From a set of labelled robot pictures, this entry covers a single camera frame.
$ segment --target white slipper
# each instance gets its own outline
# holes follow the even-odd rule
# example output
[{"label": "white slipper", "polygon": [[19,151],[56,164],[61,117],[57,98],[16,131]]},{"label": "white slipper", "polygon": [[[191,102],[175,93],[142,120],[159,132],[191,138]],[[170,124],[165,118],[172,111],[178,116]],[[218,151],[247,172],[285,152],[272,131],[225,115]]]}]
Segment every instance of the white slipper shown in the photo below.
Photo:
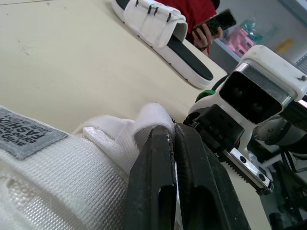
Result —
[{"label": "white slipper", "polygon": [[212,73],[182,43],[188,25],[180,11],[154,0],[112,0],[112,7],[127,27],[189,83],[200,89],[209,85]]}]

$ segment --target wall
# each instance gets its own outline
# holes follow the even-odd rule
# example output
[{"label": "wall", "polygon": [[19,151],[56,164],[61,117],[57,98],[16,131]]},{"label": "wall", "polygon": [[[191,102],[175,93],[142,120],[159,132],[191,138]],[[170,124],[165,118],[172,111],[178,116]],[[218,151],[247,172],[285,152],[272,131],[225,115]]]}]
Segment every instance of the wall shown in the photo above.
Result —
[{"label": "wall", "polygon": [[279,28],[277,34],[265,45],[274,49],[287,39],[293,39],[293,46],[282,56],[290,62],[296,62],[307,53],[307,28],[289,13],[277,0],[220,0],[218,12],[230,8],[241,24],[245,19],[256,18],[259,28],[268,30],[272,26]]}]

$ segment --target table surface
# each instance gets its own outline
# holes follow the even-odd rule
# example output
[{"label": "table surface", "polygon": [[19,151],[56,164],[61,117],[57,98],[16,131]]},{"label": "table surface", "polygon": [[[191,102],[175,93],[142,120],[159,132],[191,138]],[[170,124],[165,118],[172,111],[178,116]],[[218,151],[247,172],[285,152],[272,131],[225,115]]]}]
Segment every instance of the table surface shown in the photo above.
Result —
[{"label": "table surface", "polygon": [[[211,88],[226,72],[184,44],[213,73]],[[182,122],[200,92],[117,18],[110,0],[0,5],[0,104],[20,114],[72,132],[101,114],[134,119],[158,102]],[[229,175],[251,228],[269,230],[254,189]]]}]

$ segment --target smartphone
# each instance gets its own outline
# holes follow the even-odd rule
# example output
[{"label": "smartphone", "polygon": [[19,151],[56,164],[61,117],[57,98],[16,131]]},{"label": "smartphone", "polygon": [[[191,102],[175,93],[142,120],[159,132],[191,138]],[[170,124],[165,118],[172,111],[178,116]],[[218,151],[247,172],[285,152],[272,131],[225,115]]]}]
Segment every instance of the smartphone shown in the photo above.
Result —
[{"label": "smartphone", "polygon": [[236,20],[231,13],[230,9],[224,10],[215,16],[212,16],[208,20],[204,21],[203,23],[196,25],[193,27],[193,31],[196,31],[197,28],[200,28],[201,31],[205,34],[202,25],[206,23],[212,36],[217,34],[217,28],[220,26],[222,30],[226,30],[231,26],[236,24]]}]

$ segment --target fabric label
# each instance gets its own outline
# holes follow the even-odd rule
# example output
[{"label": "fabric label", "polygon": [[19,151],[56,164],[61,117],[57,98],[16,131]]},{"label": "fabric label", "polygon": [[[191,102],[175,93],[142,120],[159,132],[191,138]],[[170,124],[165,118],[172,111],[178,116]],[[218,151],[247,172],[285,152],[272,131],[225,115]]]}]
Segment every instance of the fabric label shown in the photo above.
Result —
[{"label": "fabric label", "polygon": [[0,108],[0,148],[18,159],[24,160],[65,137],[63,132]]}]

